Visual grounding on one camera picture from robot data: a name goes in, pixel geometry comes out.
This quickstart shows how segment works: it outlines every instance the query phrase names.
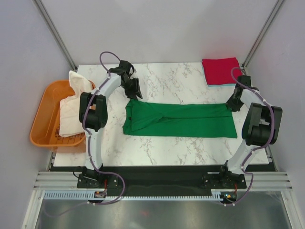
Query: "folded green cloth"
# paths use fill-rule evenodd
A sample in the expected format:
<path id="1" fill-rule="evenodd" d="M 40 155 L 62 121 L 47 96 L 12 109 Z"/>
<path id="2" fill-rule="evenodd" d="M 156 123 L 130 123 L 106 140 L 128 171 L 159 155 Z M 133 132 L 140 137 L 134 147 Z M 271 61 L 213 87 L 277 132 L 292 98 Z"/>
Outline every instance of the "folded green cloth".
<path id="1" fill-rule="evenodd" d="M 126 105 L 126 135 L 237 138 L 225 104 L 155 104 L 131 99 Z"/>

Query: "table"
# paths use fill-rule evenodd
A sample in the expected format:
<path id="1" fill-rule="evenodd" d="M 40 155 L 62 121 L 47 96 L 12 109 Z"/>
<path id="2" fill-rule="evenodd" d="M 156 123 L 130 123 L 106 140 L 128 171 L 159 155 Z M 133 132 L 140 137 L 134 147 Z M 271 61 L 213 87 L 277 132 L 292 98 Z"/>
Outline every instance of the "table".
<path id="1" fill-rule="evenodd" d="M 208 86 L 202 64 L 149 63 L 134 64 L 139 78 L 143 101 L 167 104 L 225 103 L 234 86 Z M 100 85 L 106 78 L 101 65 L 81 65 L 78 73 Z M 248 109 L 233 113 L 238 134 L 231 138 L 151 137 L 124 135 L 125 106 L 129 99 L 118 88 L 107 102 L 108 122 L 103 133 L 102 159 L 105 166 L 172 166 L 224 164 L 238 149 L 241 130 Z M 57 153 L 54 166 L 83 166 L 85 153 Z M 268 164 L 260 150 L 251 164 Z"/>

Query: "white wall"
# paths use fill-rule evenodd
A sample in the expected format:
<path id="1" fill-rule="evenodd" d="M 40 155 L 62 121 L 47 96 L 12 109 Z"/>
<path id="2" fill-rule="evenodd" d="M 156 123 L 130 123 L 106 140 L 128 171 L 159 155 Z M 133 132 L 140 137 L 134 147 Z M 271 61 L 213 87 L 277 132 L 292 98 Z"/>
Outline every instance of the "white wall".
<path id="1" fill-rule="evenodd" d="M 242 62 L 276 0 L 42 0 L 79 64 Z M 117 63 L 105 58 L 105 63 Z"/>
<path id="2" fill-rule="evenodd" d="M 305 1 L 283 5 L 249 73 L 265 99 L 283 109 L 275 161 L 287 171 L 305 217 Z"/>
<path id="3" fill-rule="evenodd" d="M 2 1 L 0 31 L 0 228 L 18 229 L 47 162 L 31 125 L 44 88 L 69 68 L 31 0 Z"/>

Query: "white towel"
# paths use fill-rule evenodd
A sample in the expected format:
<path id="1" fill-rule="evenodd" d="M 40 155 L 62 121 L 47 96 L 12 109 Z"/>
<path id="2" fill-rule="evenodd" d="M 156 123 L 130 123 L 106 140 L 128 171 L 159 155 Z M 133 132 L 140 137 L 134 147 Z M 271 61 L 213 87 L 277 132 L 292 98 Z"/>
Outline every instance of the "white towel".
<path id="1" fill-rule="evenodd" d="M 70 87 L 75 95 L 61 100 L 60 104 L 60 130 L 61 137 L 69 137 L 84 132 L 79 121 L 80 96 L 83 92 L 91 92 L 92 84 L 82 75 L 69 71 Z"/>

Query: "folded red cloth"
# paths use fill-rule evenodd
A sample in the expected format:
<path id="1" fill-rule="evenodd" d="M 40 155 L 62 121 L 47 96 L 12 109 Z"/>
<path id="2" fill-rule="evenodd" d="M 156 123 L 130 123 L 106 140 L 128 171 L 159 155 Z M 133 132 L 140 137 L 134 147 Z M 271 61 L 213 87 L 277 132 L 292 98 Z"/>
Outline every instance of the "folded red cloth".
<path id="1" fill-rule="evenodd" d="M 231 69 L 239 67 L 238 60 L 236 58 L 227 58 L 219 60 L 202 60 L 205 79 L 208 85 L 222 85 L 228 83 L 235 83 L 231 77 Z M 234 71 L 234 77 L 237 79 L 241 76 L 240 70 Z"/>

